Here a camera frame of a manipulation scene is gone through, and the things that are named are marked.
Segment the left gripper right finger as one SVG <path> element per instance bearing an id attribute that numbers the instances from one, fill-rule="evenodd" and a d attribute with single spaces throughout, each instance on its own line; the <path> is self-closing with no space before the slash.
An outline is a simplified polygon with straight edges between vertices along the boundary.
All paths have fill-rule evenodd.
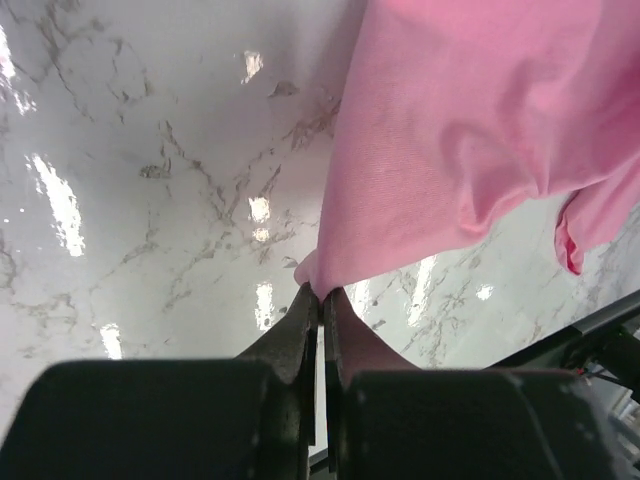
<path id="1" fill-rule="evenodd" d="M 415 365 L 392 349 L 354 311 L 342 288 L 322 304 L 325 346 L 328 469 L 338 470 L 342 397 L 353 377 L 365 371 L 411 371 Z"/>

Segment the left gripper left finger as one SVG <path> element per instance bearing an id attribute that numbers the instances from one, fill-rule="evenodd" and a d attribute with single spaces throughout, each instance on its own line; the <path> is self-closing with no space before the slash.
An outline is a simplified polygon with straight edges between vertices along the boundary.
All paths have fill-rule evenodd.
<path id="1" fill-rule="evenodd" d="M 270 368 L 260 400 L 256 479 L 307 479 L 316 444 L 316 356 L 320 304 L 303 284 L 284 316 L 238 355 Z"/>

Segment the pink t shirt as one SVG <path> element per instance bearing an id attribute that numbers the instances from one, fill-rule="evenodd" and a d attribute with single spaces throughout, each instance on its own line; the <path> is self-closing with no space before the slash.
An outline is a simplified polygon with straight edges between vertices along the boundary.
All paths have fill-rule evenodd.
<path id="1" fill-rule="evenodd" d="M 639 201 L 638 3 L 371 1 L 295 278 L 324 298 L 557 194 L 556 257 L 579 274 Z"/>

